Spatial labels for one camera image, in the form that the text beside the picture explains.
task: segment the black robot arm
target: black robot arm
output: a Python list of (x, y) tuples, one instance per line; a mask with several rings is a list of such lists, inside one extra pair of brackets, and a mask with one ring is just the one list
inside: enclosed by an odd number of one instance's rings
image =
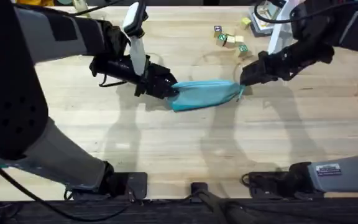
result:
[[(301, 19), (329, 7), (332, 9)], [(333, 47), (358, 51), (358, 1), (307, 0), (292, 10), (290, 18), (298, 41), (275, 54), (259, 52), (259, 59), (243, 68), (241, 84), (263, 84), (279, 78), (289, 81), (309, 65), (331, 63)]]

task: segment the wood grain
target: wood grain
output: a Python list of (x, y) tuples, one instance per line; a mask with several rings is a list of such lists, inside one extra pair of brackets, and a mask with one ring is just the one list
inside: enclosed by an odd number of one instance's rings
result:
[[(70, 7), (62, 10), (73, 12)], [(126, 7), (95, 12), (115, 24)], [(243, 65), (233, 49), (215, 45), (213, 26), (234, 30), (246, 7), (149, 7), (146, 52), (179, 81), (238, 80)], [(255, 54), (269, 39), (245, 42)], [(330, 65), (317, 63), (293, 81), (254, 85), (241, 101), (174, 113), (163, 100), (134, 97), (134, 86), (100, 88), (91, 57), (36, 66), (50, 116), (68, 137), (117, 171), (149, 174), (148, 198), (182, 198), (191, 182), (207, 182), (226, 197), (249, 197), (239, 183), (250, 171), (287, 169), (302, 161), (358, 155), (358, 53), (336, 49)], [(63, 186), (15, 169), (9, 173), (44, 199), (62, 199)], [(0, 178), (0, 200), (27, 200)]]

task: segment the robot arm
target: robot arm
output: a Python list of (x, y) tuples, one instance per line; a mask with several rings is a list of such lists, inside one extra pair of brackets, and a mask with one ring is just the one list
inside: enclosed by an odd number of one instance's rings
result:
[[(342, 7), (299, 19), (338, 5)], [(279, 78), (289, 81), (309, 65), (331, 63), (333, 47), (358, 51), (358, 1), (307, 0), (292, 10), (290, 19), (293, 37), (298, 41), (275, 54), (260, 52), (258, 61), (243, 68), (241, 84), (263, 84)]]
[[(94, 76), (102, 73), (133, 83), (136, 96), (176, 94), (171, 85), (177, 81), (168, 68), (150, 63), (145, 54), (145, 60), (124, 55), (126, 35), (139, 41), (147, 18), (143, 1), (131, 12), (124, 34), (108, 21), (0, 1), (0, 164), (62, 183), (77, 196), (115, 197), (131, 185), (136, 198), (145, 197), (146, 173), (115, 172), (111, 164), (89, 155), (56, 127), (48, 117), (34, 69), (37, 62), (90, 55)], [(139, 64), (143, 70), (135, 72)]]
[[(291, 12), (293, 36), (298, 40), (280, 52), (260, 52), (259, 59), (243, 68), (241, 83), (254, 85), (289, 81), (316, 62), (330, 63), (333, 47), (358, 51), (358, 2), (307, 0)], [(313, 16), (298, 19), (318, 10), (348, 4)], [(288, 172), (251, 172), (244, 185), (255, 198), (323, 197), (325, 192), (358, 192), (358, 156), (334, 161), (301, 162)]]

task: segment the wooden block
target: wooden block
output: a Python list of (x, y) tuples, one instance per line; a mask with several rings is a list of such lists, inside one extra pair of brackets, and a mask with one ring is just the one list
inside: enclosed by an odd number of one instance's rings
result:
[(236, 38), (231, 35), (227, 35), (227, 40), (226, 40), (226, 43), (224, 44), (224, 46), (227, 48), (235, 47), (236, 46)]
[(235, 36), (236, 38), (236, 46), (244, 45), (244, 37), (243, 36)]
[(236, 52), (234, 54), (234, 56), (236, 58), (246, 58), (246, 57), (249, 57), (250, 55), (251, 55), (251, 53), (249, 52), (249, 50), (245, 44), (238, 46), (236, 48)]
[(226, 40), (227, 40), (227, 35), (220, 34), (216, 39), (216, 45), (223, 47), (223, 45), (226, 43)]
[(248, 19), (247, 17), (244, 17), (241, 19), (240, 28), (242, 30), (245, 30), (246, 28), (249, 27), (250, 23), (251, 23), (251, 20)]
[(214, 37), (217, 38), (222, 34), (222, 26), (214, 26)]

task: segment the blue fabric bag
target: blue fabric bag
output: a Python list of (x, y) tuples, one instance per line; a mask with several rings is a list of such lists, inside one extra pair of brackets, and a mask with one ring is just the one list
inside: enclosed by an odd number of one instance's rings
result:
[(167, 98), (174, 111), (220, 105), (237, 95), (240, 97), (244, 91), (244, 86), (230, 80), (178, 82), (172, 88), (179, 91)]

